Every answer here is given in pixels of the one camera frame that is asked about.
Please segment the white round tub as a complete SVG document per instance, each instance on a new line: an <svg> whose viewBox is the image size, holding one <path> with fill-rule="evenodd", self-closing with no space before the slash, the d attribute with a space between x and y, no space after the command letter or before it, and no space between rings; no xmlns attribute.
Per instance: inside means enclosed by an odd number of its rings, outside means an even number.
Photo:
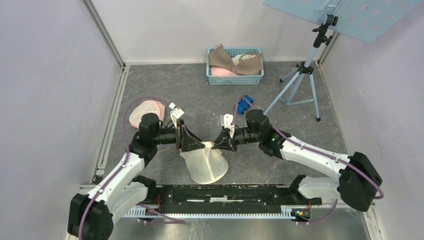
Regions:
<svg viewBox="0 0 424 240"><path fill-rule="evenodd" d="M213 142L202 142L204 147L180 152L184 158L191 179L197 184L209 185L220 180L228 171L229 164L222 151L213 149Z"/></svg>

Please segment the white mesh laundry bag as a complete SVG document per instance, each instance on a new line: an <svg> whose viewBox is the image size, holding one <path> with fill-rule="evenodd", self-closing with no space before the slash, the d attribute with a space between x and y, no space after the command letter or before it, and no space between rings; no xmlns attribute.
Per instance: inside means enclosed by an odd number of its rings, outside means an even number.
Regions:
<svg viewBox="0 0 424 240"><path fill-rule="evenodd" d="M132 111L128 120L131 126L138 129L143 115L153 113L158 116L159 120L163 121L165 112L166 108L162 103L155 100L145 100Z"/></svg>

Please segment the beige padded bra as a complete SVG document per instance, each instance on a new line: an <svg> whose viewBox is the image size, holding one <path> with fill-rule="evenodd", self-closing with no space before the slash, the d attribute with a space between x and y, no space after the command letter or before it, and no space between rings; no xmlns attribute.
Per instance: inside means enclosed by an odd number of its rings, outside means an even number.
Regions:
<svg viewBox="0 0 424 240"><path fill-rule="evenodd" d="M255 76L264 68L261 53L247 52L230 57L222 44L208 53L208 60L213 76Z"/></svg>

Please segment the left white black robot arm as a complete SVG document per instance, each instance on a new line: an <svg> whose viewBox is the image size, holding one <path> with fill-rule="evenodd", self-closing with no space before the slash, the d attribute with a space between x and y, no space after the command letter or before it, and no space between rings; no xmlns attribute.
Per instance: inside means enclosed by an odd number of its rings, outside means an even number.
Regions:
<svg viewBox="0 0 424 240"><path fill-rule="evenodd" d="M156 155L157 146L167 144L175 144L182 152L205 147L182 120L177 120L175 128L164 129L155 113L143 115L138 132L112 172L88 193L71 199L68 234L80 240L107 240L114 225L136 204L153 203L156 182L138 174Z"/></svg>

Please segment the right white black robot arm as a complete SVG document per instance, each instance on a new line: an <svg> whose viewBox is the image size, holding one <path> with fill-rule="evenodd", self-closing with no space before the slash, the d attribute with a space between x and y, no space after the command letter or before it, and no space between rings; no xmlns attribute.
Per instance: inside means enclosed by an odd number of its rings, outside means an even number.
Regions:
<svg viewBox="0 0 424 240"><path fill-rule="evenodd" d="M302 204L307 199L342 200L349 207L367 212L375 200L384 198L383 180L369 158L361 152L352 155L328 151L283 132L264 115L251 110L245 115L246 127L224 122L213 149L236 152L239 145L257 143L270 157L302 164L324 174L323 177L299 175L290 184L289 199Z"/></svg>

